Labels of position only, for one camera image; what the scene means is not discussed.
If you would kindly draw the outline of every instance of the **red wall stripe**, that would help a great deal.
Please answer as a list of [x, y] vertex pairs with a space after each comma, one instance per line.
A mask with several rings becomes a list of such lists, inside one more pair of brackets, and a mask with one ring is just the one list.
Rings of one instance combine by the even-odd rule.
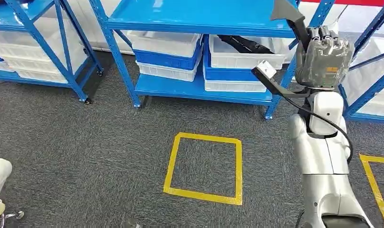
[[[303, 0], [308, 2], [320, 2], [320, 0]], [[384, 0], [336, 0], [335, 4], [360, 5], [360, 6], [383, 6]]]

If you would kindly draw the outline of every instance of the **white plastic bin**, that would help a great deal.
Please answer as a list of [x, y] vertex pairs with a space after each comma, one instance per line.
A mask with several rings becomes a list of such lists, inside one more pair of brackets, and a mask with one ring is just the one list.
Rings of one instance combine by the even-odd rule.
[[0, 61], [0, 70], [13, 72], [14, 70], [9, 67], [5, 61]]
[[375, 100], [376, 97], [368, 101], [357, 112], [364, 114], [380, 115], [384, 116], [384, 102]]
[[[368, 59], [376, 57], [384, 53], [384, 38], [373, 37], [370, 39], [365, 48], [363, 48], [352, 63], [352, 66], [364, 62]], [[380, 78], [384, 75], [384, 58], [373, 64], [368, 64], [360, 68], [368, 77]]]
[[268, 61], [275, 69], [280, 70], [286, 59], [286, 49], [281, 38], [244, 37], [253, 40], [267, 48], [274, 54], [239, 53], [231, 45], [223, 42], [218, 36], [209, 36], [211, 67], [252, 69], [262, 60]]
[[[78, 49], [74, 55], [77, 57], [71, 60], [72, 60], [73, 72], [76, 73], [79, 67], [86, 60], [87, 55], [83, 52], [82, 48]], [[37, 69], [37, 68], [33, 68], [33, 69], [15, 68], [15, 70], [17, 71], [18, 75], [22, 78], [36, 79], [36, 80], [49, 81], [49, 82], [67, 83], [67, 80], [65, 79], [65, 77], [63, 77], [63, 75], [59, 71], [45, 72], [44, 70]]]
[[196, 70], [201, 61], [201, 58], [202, 58], [202, 52], [200, 53], [193, 70], [184, 70], [184, 69], [158, 66], [158, 65], [146, 64], [146, 63], [138, 63], [138, 62], [136, 62], [136, 64], [139, 66], [139, 70], [141, 74], [193, 82], [193, 80], [195, 79]]
[[133, 49], [192, 57], [201, 34], [177, 32], [128, 31]]
[[206, 69], [203, 66], [205, 90], [209, 92], [248, 92], [264, 93], [266, 87], [259, 81], [218, 81], [206, 80]]
[[[75, 69], [73, 65], [75, 65], [78, 60], [84, 60], [85, 58], [87, 58], [87, 55], [83, 51], [83, 46], [80, 44], [77, 44], [76, 49], [69, 50], [69, 54], [70, 54], [70, 62], [72, 63], [72, 69]], [[67, 69], [65, 53], [61, 52], [57, 55], [57, 57]], [[51, 59], [48, 59], [48, 60], [41, 59], [39, 61], [35, 61], [32, 59], [25, 59], [25, 58], [5, 57], [4, 60], [13, 69], [35, 70], [35, 71], [42, 71], [42, 72], [49, 72], [49, 73], [56, 73], [56, 74], [59, 73], [58, 68], [55, 66], [55, 64], [52, 62]]]
[[[384, 38], [371, 38], [357, 55], [352, 66], [384, 53]], [[342, 82], [351, 105], [384, 75], [384, 58], [358, 69], [349, 71]]]
[[[68, 20], [64, 19], [64, 23], [70, 47], [72, 44], [78, 43], [77, 37], [75, 38], [77, 34]], [[62, 38], [56, 19], [41, 17], [35, 22], [35, 26], [56, 54], [63, 52]], [[29, 33], [12, 31], [0, 31], [0, 57], [26, 58], [37, 61], [49, 59], [48, 55]]]

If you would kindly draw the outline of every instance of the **gray carpet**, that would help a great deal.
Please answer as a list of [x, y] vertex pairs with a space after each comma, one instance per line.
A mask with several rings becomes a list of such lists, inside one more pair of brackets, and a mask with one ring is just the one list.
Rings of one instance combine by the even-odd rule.
[[[232, 225], [291, 227], [303, 209], [300, 175], [287, 135], [296, 110], [151, 97], [132, 108], [108, 53], [106, 76], [86, 85], [94, 104], [70, 89], [0, 82], [0, 157], [13, 164], [1, 197], [25, 219], [10, 226]], [[137, 78], [132, 56], [124, 56]], [[349, 122], [357, 152], [350, 164], [356, 196], [376, 227], [379, 208], [358, 153], [384, 156], [384, 125]], [[163, 193], [175, 135], [199, 133], [242, 141], [243, 205]], [[232, 196], [234, 150], [182, 139], [172, 187]], [[384, 197], [384, 164], [372, 164]]]

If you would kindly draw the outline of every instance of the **yellow floor tape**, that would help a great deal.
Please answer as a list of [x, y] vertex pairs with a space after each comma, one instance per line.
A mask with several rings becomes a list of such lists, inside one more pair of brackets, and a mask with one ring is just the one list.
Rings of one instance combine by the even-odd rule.
[[[177, 157], [178, 147], [179, 147], [181, 138], [235, 144], [235, 197], [218, 196], [218, 195], [213, 195], [213, 194], [208, 194], [203, 192], [171, 188], [171, 180], [173, 179], [175, 159]], [[238, 139], [211, 136], [211, 135], [192, 134], [192, 133], [184, 133], [184, 132], [178, 133], [174, 139], [170, 161], [168, 162], [167, 175], [165, 176], [163, 191], [165, 193], [176, 195], [176, 196], [183, 196], [183, 197], [213, 201], [218, 203], [242, 205], [242, 144], [241, 144], [241, 141]]]
[[369, 162], [384, 163], [384, 157], [374, 157], [374, 156], [360, 154], [360, 160], [361, 160], [361, 163], [363, 164], [368, 181], [370, 182], [370, 186], [371, 186], [371, 189], [373, 190], [375, 200], [377, 201], [377, 205], [380, 208], [382, 217], [384, 218], [384, 199], [382, 198], [382, 195], [377, 185], [377, 181], [375, 180], [373, 171], [371, 170], [370, 163], [369, 163]]

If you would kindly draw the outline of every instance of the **blue metal shelf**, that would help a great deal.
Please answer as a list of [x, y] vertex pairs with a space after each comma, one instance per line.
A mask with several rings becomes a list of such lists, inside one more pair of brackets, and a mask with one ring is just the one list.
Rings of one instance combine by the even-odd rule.
[[251, 105], [270, 105], [272, 103], [272, 94], [269, 90], [264, 93], [205, 91], [202, 64], [198, 67], [193, 82], [141, 74], [134, 91], [138, 95], [181, 97]]
[[71, 88], [71, 85], [68, 83], [47, 82], [29, 78], [21, 78], [16, 72], [8, 72], [3, 70], [0, 70], [0, 81]]
[[[92, 50], [90, 43], [88, 42], [83, 30], [81, 29], [79, 22], [77, 21], [72, 9], [69, 6], [67, 0], [33, 0], [30, 3], [20, 4], [16, 0], [5, 0], [6, 4], [0, 5], [0, 30], [5, 31], [20, 31], [29, 33], [42, 47], [45, 53], [49, 56], [52, 63], [57, 67], [62, 76], [67, 80], [67, 83], [56, 83], [41, 81], [28, 78], [20, 78], [16, 72], [0, 71], [0, 80], [11, 81], [19, 83], [37, 84], [44, 86], [57, 86], [57, 87], [68, 87], [73, 89], [79, 97], [80, 101], [87, 101], [88, 95], [83, 91], [83, 87], [90, 75], [97, 68], [97, 73], [102, 75], [103, 68], [97, 60], [94, 51]], [[48, 9], [55, 6], [57, 20], [59, 24], [59, 31], [63, 43], [63, 50], [66, 57], [66, 66], [60, 62], [56, 53], [52, 50], [49, 44], [46, 42], [42, 34], [35, 27], [34, 22], [42, 16]], [[65, 32], [65, 23], [63, 21], [62, 10], [66, 11], [67, 17], [73, 24], [74, 29], [79, 35], [83, 45], [85, 46], [85, 53], [88, 58], [80, 66], [80, 68], [73, 73], [70, 61], [70, 55], [68, 50], [67, 37]], [[77, 82], [76, 79], [83, 71], [87, 62], [92, 60], [92, 67], [87, 71], [84, 77]]]
[[371, 115], [371, 114], [364, 114], [364, 113], [355, 113], [348, 117], [349, 120], [355, 120], [355, 121], [370, 121], [370, 122], [376, 122], [376, 123], [382, 123], [384, 124], [384, 116], [380, 115]]
[[[139, 95], [184, 97], [265, 105], [268, 106], [265, 118], [272, 118], [279, 96], [272, 96], [269, 91], [206, 92], [202, 73], [198, 73], [192, 83], [142, 74], [135, 88], [114, 38], [114, 31], [130, 47], [132, 44], [120, 30], [294, 38], [285, 20], [270, 21], [274, 0], [121, 0], [110, 17], [106, 15], [100, 0], [89, 1], [134, 107], [140, 107]], [[289, 1], [297, 5], [296, 0]], [[334, 0], [321, 0], [310, 25], [322, 25], [333, 3]], [[287, 81], [291, 81], [294, 69], [289, 67], [282, 81], [284, 87], [288, 85]]]
[[109, 29], [294, 38], [285, 20], [270, 21], [273, 0], [122, 0]]
[[[384, 6], [381, 8], [376, 17], [371, 21], [365, 31], [360, 35], [358, 40], [355, 42], [355, 55], [364, 47], [367, 41], [371, 36], [378, 30], [381, 25], [384, 24]], [[369, 60], [366, 60], [362, 63], [352, 66], [350, 70], [354, 70], [360, 67], [363, 67], [367, 64], [373, 63], [380, 59], [384, 58], [384, 53], [375, 56]], [[361, 96], [359, 96], [354, 102], [350, 105], [347, 103], [347, 96], [345, 88], [340, 84], [339, 91], [345, 101], [345, 110], [343, 112], [343, 117], [349, 120], [359, 120], [359, 121], [371, 121], [371, 122], [380, 122], [384, 123], [384, 116], [378, 116], [373, 114], [361, 114], [357, 111], [363, 107], [367, 102], [369, 102], [377, 93], [384, 89], [384, 75], [381, 76], [373, 85], [370, 86]]]
[[[90, 61], [91, 57], [88, 57], [77, 69], [77, 71], [74, 73], [75, 79], [79, 77], [79, 75], [82, 73], [83, 69], [86, 67], [88, 62]], [[94, 63], [86, 75], [81, 80], [80, 87], [82, 88], [84, 84], [87, 82], [90, 75], [93, 73], [93, 71], [96, 68], [96, 64]], [[1, 81], [7, 81], [7, 82], [19, 82], [19, 83], [27, 83], [27, 84], [36, 84], [36, 85], [43, 85], [43, 86], [56, 86], [56, 87], [65, 87], [65, 88], [71, 88], [71, 85], [69, 83], [59, 83], [59, 82], [49, 82], [49, 81], [42, 81], [42, 80], [36, 80], [36, 79], [30, 79], [30, 78], [22, 78], [20, 77], [16, 72], [9, 72], [9, 71], [3, 71], [0, 70], [0, 80]]]
[[[53, 5], [54, 0], [34, 0], [30, 3], [20, 4], [31, 21], [38, 19]], [[0, 30], [26, 31], [14, 10], [7, 4], [0, 5]]]

